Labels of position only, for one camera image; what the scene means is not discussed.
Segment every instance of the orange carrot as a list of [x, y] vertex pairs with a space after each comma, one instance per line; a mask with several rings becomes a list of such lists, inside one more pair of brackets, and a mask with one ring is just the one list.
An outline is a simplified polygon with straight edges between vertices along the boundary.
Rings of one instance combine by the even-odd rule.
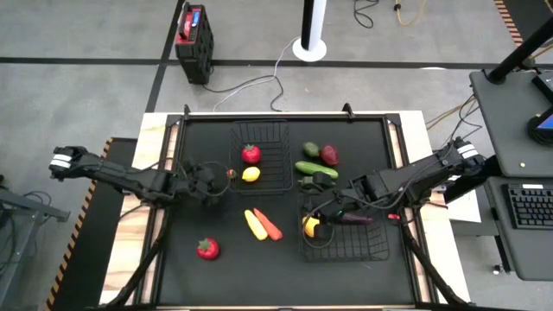
[[267, 231], [267, 234], [269, 234], [270, 238], [277, 241], [281, 238], [283, 238], [283, 233], [278, 230], [278, 228], [273, 225], [265, 215], [263, 215], [261, 212], [257, 210], [257, 208], [253, 209], [253, 212], [256, 214], [257, 219], [259, 219], [259, 222], [261, 225], [263, 225], [263, 228]]

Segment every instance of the gray floor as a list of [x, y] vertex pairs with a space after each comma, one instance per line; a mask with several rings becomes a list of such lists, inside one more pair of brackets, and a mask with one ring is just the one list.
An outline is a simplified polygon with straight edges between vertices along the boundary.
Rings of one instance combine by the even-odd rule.
[[[404, 4], [408, 19], [417, 1]], [[216, 59], [274, 60], [299, 34], [301, 2], [205, 0], [215, 32]], [[175, 0], [3, 1], [0, 2], [0, 57], [159, 58]], [[496, 62], [514, 44], [493, 0], [428, 0], [423, 19], [403, 28], [382, 0], [368, 10], [375, 29], [354, 20], [353, 4], [328, 0], [323, 39], [325, 60]], [[268, 12], [281, 12], [276, 16]], [[294, 59], [288, 51], [284, 59]], [[236, 85], [269, 74], [268, 67], [217, 67], [210, 87]], [[422, 110], [427, 120], [464, 102], [471, 94], [469, 71], [420, 69], [279, 68], [286, 111]], [[0, 64], [0, 173], [18, 193], [48, 191], [60, 208], [78, 211], [89, 181], [48, 179], [52, 149], [83, 145], [99, 152], [110, 136], [136, 137], [156, 67]], [[242, 91], [220, 111], [267, 111], [278, 94], [275, 81]], [[223, 98], [190, 86], [179, 67], [168, 67], [156, 111], [210, 111]], [[483, 124], [476, 112], [468, 120]], [[439, 148], [457, 123], [452, 116], [429, 133]], [[459, 135], [471, 130], [463, 125]], [[485, 129], [469, 138], [493, 154]], [[41, 229], [39, 251], [29, 264], [20, 302], [42, 306], [65, 250], [76, 213], [66, 224]], [[489, 238], [458, 238], [473, 301], [490, 307], [548, 310], [553, 285], [493, 276], [499, 261]]]

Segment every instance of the keyboard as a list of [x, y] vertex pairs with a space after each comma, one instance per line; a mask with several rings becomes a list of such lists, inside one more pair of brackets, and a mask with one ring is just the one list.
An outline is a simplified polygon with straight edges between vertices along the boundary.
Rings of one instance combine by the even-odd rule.
[[504, 190], [515, 229], [553, 230], [553, 185], [511, 184]]

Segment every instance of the white cable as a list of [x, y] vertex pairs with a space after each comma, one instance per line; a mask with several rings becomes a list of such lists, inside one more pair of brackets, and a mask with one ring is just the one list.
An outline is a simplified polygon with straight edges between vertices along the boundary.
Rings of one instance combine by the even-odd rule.
[[240, 88], [238, 88], [236, 91], [228, 94], [225, 98], [223, 98], [223, 100], [219, 101], [214, 107], [213, 107], [213, 112], [215, 112], [217, 110], [217, 107], [219, 107], [219, 105], [223, 104], [226, 102], [227, 99], [229, 99], [232, 95], [244, 90], [246, 87], [250, 87], [250, 86], [256, 86], [256, 85], [260, 85], [262, 83], [266, 83], [266, 82], [271, 82], [272, 80], [275, 79], [275, 77], [277, 76], [277, 68], [278, 68], [278, 63], [280, 62], [280, 60], [283, 58], [284, 56], [284, 52], [286, 52], [286, 50], [292, 45], [292, 43], [294, 43], [295, 40], [299, 39], [300, 37], [297, 36], [296, 38], [292, 39], [292, 41], [290, 41], [290, 43], [288, 43], [288, 45], [283, 49], [283, 51], [280, 53], [280, 56], [278, 57], [278, 60], [276, 60], [276, 63], [275, 63], [275, 71], [273, 73], [273, 76], [268, 78], [268, 79], [265, 79], [265, 80], [261, 80], [261, 81], [257, 81], [257, 82], [252, 82], [250, 84], [247, 84], [247, 85], [244, 85], [244, 86], [241, 86]]

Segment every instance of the black wire basket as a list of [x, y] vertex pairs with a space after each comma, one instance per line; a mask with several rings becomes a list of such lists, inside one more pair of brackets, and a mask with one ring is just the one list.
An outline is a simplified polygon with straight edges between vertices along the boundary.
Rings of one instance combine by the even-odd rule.
[[[303, 240], [302, 217], [299, 213], [300, 253], [307, 262], [353, 262], [353, 261], [384, 261], [388, 259], [390, 250], [386, 236], [385, 215], [382, 211], [357, 211], [358, 215], [372, 218], [370, 225], [333, 225], [334, 237], [324, 248], [313, 248]], [[328, 240], [310, 238], [309, 243], [321, 246]]]
[[[251, 165], [242, 160], [242, 149], [253, 144], [261, 149], [261, 161]], [[237, 177], [231, 190], [240, 194], [278, 194], [292, 188], [292, 160], [289, 127], [285, 120], [237, 121], [231, 131], [230, 167]], [[256, 166], [261, 175], [254, 182], [242, 180], [245, 169]]]

